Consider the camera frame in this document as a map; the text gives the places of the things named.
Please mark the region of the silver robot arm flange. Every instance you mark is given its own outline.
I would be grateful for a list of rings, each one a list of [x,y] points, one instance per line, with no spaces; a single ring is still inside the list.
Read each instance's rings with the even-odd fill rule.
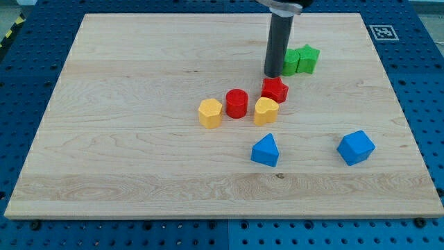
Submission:
[[[304,8],[313,4],[314,0],[256,0],[256,2],[280,17],[292,17],[300,15]]]

